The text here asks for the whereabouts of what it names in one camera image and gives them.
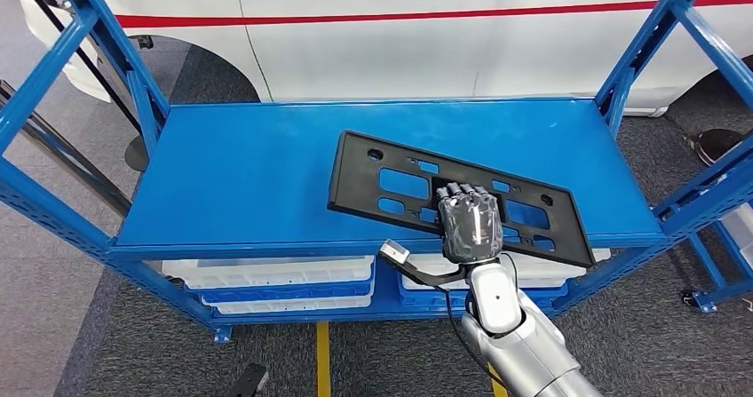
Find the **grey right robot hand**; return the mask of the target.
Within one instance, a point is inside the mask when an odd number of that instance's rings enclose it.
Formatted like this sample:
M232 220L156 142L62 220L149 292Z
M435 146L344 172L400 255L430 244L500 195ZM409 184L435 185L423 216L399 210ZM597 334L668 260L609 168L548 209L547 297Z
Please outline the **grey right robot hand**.
M450 182L436 189L443 254L455 264L498 257L503 250L502 218L496 198L485 187Z

